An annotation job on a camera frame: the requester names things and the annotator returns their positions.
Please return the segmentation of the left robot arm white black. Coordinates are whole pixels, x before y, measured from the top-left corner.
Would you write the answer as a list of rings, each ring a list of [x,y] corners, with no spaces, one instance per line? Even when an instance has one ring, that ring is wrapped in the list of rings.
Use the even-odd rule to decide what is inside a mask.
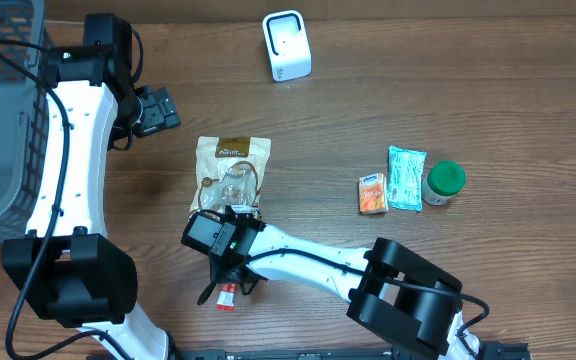
[[[17,303],[115,359],[176,359],[172,336],[138,304],[133,259],[108,238],[103,189],[108,151],[177,127],[178,112],[166,89],[138,85],[140,36],[114,14],[87,15],[81,45],[45,56],[35,80],[49,111],[40,189],[24,236],[1,252]]]

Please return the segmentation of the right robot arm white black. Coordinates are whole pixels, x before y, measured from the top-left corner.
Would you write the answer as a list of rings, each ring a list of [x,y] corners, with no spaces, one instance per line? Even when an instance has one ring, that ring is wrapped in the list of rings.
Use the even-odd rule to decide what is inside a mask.
[[[347,315],[384,341],[422,359],[477,359],[463,304],[482,306],[461,282],[404,245],[379,238],[370,248],[338,248],[303,240],[232,208],[200,210],[186,225],[182,244],[206,255],[210,283],[249,294],[261,280],[292,281],[347,302]]]

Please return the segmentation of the orange tissue pack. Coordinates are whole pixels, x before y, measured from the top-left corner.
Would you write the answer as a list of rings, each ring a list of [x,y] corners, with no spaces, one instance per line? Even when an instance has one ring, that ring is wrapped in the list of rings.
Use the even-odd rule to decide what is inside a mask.
[[[388,211],[386,178],[383,173],[360,177],[358,195],[361,214],[378,214]]]

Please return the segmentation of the teal packet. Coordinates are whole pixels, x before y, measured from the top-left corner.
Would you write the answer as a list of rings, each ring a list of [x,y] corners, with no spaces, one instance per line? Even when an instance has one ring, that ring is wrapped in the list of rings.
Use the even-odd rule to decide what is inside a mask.
[[[422,210],[421,183],[427,153],[389,147],[389,175],[387,201],[390,207],[420,212]]]

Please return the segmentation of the red stick snack packet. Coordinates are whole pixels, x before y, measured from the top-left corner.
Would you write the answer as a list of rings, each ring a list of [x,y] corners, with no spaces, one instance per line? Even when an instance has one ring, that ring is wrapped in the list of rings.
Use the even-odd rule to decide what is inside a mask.
[[[219,292],[216,308],[221,311],[233,312],[235,310],[234,298],[237,285],[223,284]]]

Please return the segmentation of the beige snack pouch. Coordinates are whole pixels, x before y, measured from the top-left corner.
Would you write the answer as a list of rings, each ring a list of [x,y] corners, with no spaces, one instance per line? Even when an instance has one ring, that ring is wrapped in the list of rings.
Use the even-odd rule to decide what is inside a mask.
[[[190,214],[224,213],[227,206],[259,207],[272,141],[261,137],[200,136],[196,147],[196,183]]]

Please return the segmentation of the green lid small jar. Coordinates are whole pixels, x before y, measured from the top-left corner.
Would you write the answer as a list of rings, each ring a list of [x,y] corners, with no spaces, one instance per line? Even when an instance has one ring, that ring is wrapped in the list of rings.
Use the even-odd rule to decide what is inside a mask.
[[[433,206],[447,204],[466,184],[466,173],[453,161],[441,161],[431,168],[422,181],[421,197]]]

